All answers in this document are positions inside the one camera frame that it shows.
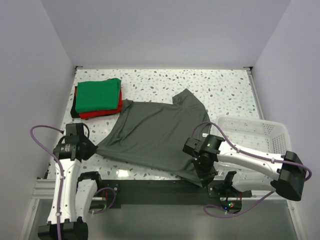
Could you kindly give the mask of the grey t-shirt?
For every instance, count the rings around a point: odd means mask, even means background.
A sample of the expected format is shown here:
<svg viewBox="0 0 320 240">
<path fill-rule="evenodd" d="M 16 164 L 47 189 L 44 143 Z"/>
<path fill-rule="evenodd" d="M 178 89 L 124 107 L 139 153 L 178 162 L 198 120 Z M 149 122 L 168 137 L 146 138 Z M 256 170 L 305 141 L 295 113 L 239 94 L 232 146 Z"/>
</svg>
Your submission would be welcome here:
<svg viewBox="0 0 320 240">
<path fill-rule="evenodd" d="M 203 139 L 210 118 L 203 103 L 188 89 L 172 97 L 172 103 L 123 100 L 111 132 L 98 145 L 104 158 L 173 173 L 200 186 L 192 163 L 183 152 L 186 140 Z"/>
</svg>

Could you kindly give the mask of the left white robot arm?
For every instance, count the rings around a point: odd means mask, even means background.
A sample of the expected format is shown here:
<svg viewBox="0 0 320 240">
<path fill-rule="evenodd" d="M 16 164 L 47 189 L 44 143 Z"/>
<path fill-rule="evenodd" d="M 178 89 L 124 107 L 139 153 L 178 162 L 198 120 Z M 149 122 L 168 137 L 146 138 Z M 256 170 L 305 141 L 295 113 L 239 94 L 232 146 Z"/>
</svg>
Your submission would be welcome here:
<svg viewBox="0 0 320 240">
<path fill-rule="evenodd" d="M 86 217 L 93 196 L 104 190 L 97 171 L 81 173 L 81 162 L 96 153 L 97 147 L 85 135 L 63 136 L 54 148 L 55 186 L 46 225 L 38 228 L 41 240 L 86 240 Z"/>
</svg>

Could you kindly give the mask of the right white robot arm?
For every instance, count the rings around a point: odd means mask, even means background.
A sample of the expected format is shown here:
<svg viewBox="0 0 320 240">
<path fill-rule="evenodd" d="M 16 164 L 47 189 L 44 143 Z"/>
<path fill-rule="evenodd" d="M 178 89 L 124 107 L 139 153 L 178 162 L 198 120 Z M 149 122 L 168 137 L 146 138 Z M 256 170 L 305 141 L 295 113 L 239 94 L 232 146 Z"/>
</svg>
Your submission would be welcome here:
<svg viewBox="0 0 320 240">
<path fill-rule="evenodd" d="M 311 177 L 311 171 L 292 151 L 285 154 L 267 153 L 232 147 L 223 142 L 220 145 L 193 143 L 191 149 L 185 148 L 184 152 L 194 157 L 192 163 L 204 187 L 217 176 L 215 165 L 238 165 L 237 170 L 229 171 L 224 180 L 214 186 L 215 191 L 230 197 L 260 190 L 298 202 L 302 199 L 305 182 Z"/>
</svg>

